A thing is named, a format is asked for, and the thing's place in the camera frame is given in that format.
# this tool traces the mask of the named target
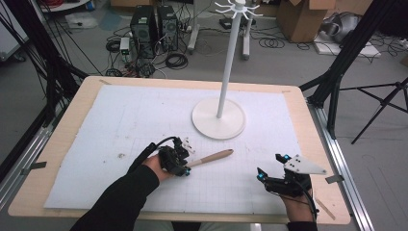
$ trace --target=sleeve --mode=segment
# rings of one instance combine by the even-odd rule
[[[113,182],[70,230],[132,231],[146,197],[157,187],[154,171],[141,165]]]
[[[288,229],[289,231],[318,231],[318,225],[308,221],[289,222]]]

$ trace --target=cardboard box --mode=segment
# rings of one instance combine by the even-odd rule
[[[408,55],[401,60],[401,64],[408,66]]]
[[[154,5],[154,3],[154,0],[111,0],[112,7],[135,8],[137,5]]]
[[[333,13],[342,12],[351,12],[364,15],[371,3],[372,0],[337,0],[335,9],[327,11],[326,16],[331,16]]]
[[[276,20],[289,41],[311,42],[328,9],[334,9],[336,0],[282,0]]]
[[[279,6],[262,3],[262,0],[257,0],[256,5],[260,5],[259,8],[255,10],[256,14],[275,17],[278,13]]]

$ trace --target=floor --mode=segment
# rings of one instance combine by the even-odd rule
[[[68,11],[80,12],[82,9]],[[105,50],[106,38],[115,30],[129,25],[130,14],[114,11],[109,4],[97,5],[91,12],[98,26],[93,29],[72,30],[70,34],[94,65],[104,70],[108,65],[109,52]],[[217,24],[222,15],[204,12],[198,18],[202,27],[222,28]],[[255,30],[275,27],[273,18],[258,18]],[[278,29],[263,31],[277,33]],[[85,56],[69,41],[66,47],[74,65],[87,73],[98,75]],[[164,68],[152,78],[200,81],[221,81],[229,34],[216,31],[200,31],[196,49],[187,54],[189,65],[181,70]],[[313,45],[300,49],[297,44],[276,39],[281,48],[265,48],[259,40],[251,41],[250,58],[241,57],[242,38],[238,39],[236,55],[231,72],[231,82],[300,86],[324,73],[335,60],[334,56],[318,55]],[[408,52],[389,53],[390,46],[373,42],[381,53],[372,63],[358,58],[342,81],[342,88],[392,84],[407,77],[408,67],[399,61]],[[123,64],[116,61],[115,67]],[[41,85],[30,62],[9,60],[0,65],[0,163],[13,149],[19,138],[45,104]],[[369,92],[387,96],[394,88],[374,88]],[[304,91],[310,96],[314,89]],[[400,92],[393,103],[405,108]],[[325,103],[327,110],[329,99]],[[351,141],[363,129],[379,107],[379,102],[358,90],[341,91],[336,121],[337,141],[353,175],[355,184],[369,212],[375,230],[405,230],[408,226],[408,119],[407,114],[391,107],[381,113],[364,135],[355,143]],[[66,230],[74,218],[13,218],[7,214],[9,203],[0,208],[2,230]],[[263,224],[263,230],[285,230],[282,225]],[[345,226],[320,225],[319,230],[358,230],[354,221]]]

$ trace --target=hand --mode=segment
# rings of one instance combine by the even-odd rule
[[[281,195],[281,198],[285,204],[286,214],[288,215],[290,222],[313,221],[313,215],[304,194],[297,197]]]
[[[169,173],[169,172],[162,169],[162,167],[160,166],[159,155],[157,155],[157,154],[147,158],[142,163],[142,165],[150,167],[150,169],[152,169],[154,171],[154,173],[156,173],[157,178],[159,178],[160,182],[162,182],[162,181],[166,180],[167,178],[173,176],[173,174],[171,174],[171,173]]]

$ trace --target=wooden table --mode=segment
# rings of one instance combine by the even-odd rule
[[[45,168],[33,169],[20,188],[9,208],[11,216],[78,218],[85,210],[44,209],[43,204],[54,184],[64,155],[75,140],[75,136],[88,114],[94,99],[103,85],[166,87],[178,89],[220,90],[221,83],[179,80],[130,79],[112,77],[88,77],[44,147],[37,162],[46,162]],[[350,215],[337,184],[327,184],[325,177],[333,170],[320,141],[318,131],[310,115],[302,92],[298,87],[230,83],[229,90],[283,93],[291,114],[293,128],[302,154],[310,161],[327,169],[327,175],[311,175],[314,195],[320,207],[318,223],[347,224]],[[185,214],[141,212],[139,219],[198,220],[231,222],[286,223],[286,216],[230,215],[230,214]]]

